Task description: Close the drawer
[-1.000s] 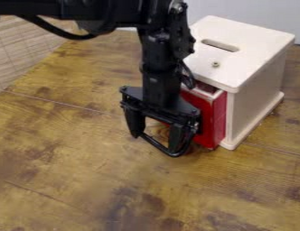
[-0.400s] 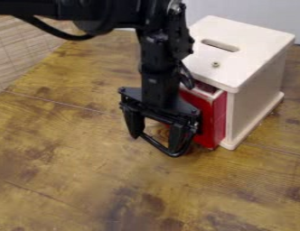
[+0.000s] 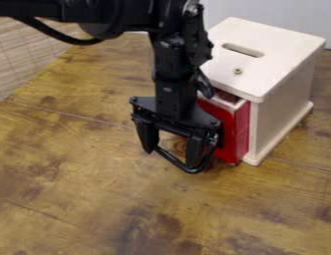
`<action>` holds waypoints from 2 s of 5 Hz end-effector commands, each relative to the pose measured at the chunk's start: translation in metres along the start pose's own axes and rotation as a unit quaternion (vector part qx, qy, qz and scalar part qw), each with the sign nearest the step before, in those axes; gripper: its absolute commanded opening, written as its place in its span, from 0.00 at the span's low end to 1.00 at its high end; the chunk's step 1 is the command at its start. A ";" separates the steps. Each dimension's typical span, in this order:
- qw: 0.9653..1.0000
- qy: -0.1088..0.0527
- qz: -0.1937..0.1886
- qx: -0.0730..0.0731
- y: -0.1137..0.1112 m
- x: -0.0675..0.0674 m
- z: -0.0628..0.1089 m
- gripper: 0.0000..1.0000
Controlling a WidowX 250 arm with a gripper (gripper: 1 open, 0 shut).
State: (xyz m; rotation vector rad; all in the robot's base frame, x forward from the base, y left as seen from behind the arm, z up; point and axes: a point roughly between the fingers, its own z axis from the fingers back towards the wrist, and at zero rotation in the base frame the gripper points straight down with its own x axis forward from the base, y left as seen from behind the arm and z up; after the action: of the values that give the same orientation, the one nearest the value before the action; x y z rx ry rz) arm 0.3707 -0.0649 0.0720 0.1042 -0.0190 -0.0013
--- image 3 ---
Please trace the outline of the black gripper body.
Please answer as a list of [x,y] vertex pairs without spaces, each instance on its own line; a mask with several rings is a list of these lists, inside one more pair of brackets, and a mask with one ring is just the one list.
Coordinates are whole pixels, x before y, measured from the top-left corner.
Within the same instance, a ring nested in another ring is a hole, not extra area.
[[201,69],[195,69],[187,77],[166,79],[154,75],[155,95],[152,97],[131,97],[130,104],[135,119],[146,120],[158,130],[185,137],[214,136],[219,120],[206,113],[197,104],[197,92],[210,99],[214,91]]

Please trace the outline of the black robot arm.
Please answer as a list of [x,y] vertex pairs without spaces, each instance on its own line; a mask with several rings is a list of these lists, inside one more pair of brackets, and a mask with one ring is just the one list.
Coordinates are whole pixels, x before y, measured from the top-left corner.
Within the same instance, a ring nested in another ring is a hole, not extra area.
[[214,95],[201,70],[213,44],[199,0],[0,0],[0,17],[72,45],[94,45],[127,32],[148,34],[155,94],[130,98],[131,119],[144,152],[157,152],[187,173],[201,172],[219,120],[197,104],[198,96]]

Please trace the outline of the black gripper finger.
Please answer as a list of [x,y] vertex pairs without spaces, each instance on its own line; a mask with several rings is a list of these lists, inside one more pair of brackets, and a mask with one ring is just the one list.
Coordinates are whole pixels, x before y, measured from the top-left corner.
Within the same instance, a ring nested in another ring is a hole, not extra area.
[[159,144],[159,130],[152,123],[142,119],[135,119],[135,125],[143,150],[151,153]]
[[186,140],[185,167],[187,169],[203,169],[213,150],[209,137],[190,136]]

